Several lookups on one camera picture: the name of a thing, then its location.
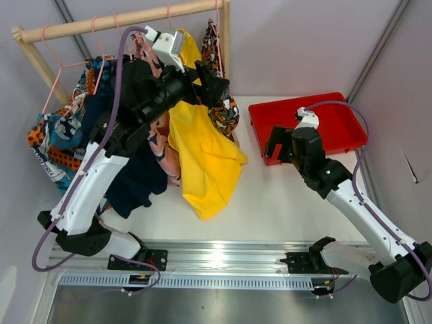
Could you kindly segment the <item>orange black camouflage shorts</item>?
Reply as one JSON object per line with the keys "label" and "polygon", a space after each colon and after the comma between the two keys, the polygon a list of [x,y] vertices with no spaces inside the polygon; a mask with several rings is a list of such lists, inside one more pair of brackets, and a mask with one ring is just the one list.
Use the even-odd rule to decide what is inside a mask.
{"label": "orange black camouflage shorts", "polygon": [[[212,76],[225,77],[225,69],[221,58],[220,37],[216,23],[209,19],[202,40],[201,58]],[[209,108],[208,115],[214,127],[230,140],[234,139],[234,130],[240,121],[240,111],[230,88],[222,93],[218,104]]]}

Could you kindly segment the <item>yellow shorts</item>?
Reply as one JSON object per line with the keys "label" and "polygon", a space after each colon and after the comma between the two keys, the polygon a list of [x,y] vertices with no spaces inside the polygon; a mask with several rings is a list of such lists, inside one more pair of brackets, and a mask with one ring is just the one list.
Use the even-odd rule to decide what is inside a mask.
{"label": "yellow shorts", "polygon": [[169,110],[169,145],[178,152],[182,196],[201,221],[230,202],[247,156],[220,134],[204,105],[183,101]]}

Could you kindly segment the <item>pink hanger of camouflage shorts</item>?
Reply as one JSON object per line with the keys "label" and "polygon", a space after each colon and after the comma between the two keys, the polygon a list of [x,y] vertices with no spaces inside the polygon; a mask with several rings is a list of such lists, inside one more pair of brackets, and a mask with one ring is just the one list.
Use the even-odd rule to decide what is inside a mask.
{"label": "pink hanger of camouflage shorts", "polygon": [[219,13],[219,1],[215,0],[215,10],[216,10],[216,29],[215,34],[217,36],[217,53],[218,53],[218,59],[219,59],[219,71],[221,74],[221,77],[224,77],[224,71],[223,71],[223,62],[222,62],[222,52],[221,52],[221,37],[220,37],[220,13]]}

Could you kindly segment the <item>pink hanger of yellow shorts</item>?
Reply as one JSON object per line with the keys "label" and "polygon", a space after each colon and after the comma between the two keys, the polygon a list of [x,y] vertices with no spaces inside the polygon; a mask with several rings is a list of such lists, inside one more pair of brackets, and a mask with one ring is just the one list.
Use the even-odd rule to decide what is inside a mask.
{"label": "pink hanger of yellow shorts", "polygon": [[169,22],[169,28],[172,30],[177,30],[176,25],[173,22],[173,14],[172,14],[172,10],[171,10],[171,5],[168,4],[167,5],[167,19]]}

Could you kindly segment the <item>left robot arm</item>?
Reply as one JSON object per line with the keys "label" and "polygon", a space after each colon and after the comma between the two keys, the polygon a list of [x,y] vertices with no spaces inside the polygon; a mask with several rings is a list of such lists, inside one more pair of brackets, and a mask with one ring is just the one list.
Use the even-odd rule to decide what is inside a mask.
{"label": "left robot arm", "polygon": [[146,142],[153,122],[181,101],[214,107],[229,85],[201,61],[194,67],[165,66],[159,77],[143,60],[119,62],[112,108],[90,133],[82,164],[61,201],[38,215],[43,236],[54,233],[66,252],[121,257],[130,269],[141,269],[146,263],[144,244],[134,234],[103,225],[95,215],[97,207],[117,174]]}

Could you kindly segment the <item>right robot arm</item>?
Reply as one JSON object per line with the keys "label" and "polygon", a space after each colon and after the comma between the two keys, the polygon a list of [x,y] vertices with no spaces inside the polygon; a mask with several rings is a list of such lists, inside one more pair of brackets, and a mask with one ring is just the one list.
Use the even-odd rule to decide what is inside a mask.
{"label": "right robot arm", "polygon": [[356,177],[342,163],[326,157],[321,136],[312,127],[295,130],[275,126],[265,145],[272,157],[293,165],[304,183],[340,211],[373,249],[365,252],[325,237],[310,248],[309,267],[316,272],[338,268],[366,279],[384,300],[412,298],[423,282],[431,283],[431,244],[404,234],[356,185]]}

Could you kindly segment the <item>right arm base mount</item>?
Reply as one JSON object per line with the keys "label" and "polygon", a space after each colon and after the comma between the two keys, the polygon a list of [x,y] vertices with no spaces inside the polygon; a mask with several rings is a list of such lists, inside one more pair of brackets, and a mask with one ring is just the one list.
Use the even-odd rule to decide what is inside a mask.
{"label": "right arm base mount", "polygon": [[315,256],[309,252],[287,252],[285,257],[279,260],[292,274],[332,274],[331,267],[326,265],[321,256]]}

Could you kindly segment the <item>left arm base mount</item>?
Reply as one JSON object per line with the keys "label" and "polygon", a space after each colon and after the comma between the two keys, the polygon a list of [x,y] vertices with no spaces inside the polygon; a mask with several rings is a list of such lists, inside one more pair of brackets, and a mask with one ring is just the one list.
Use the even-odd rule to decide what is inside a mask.
{"label": "left arm base mount", "polygon": [[119,271],[152,271],[148,266],[142,265],[142,263],[148,263],[158,268],[160,271],[165,271],[167,267],[168,251],[167,250],[143,250],[140,251],[136,256],[132,258],[133,261],[138,261],[140,264],[126,262],[118,257],[111,255],[108,260],[108,270],[119,270]]}

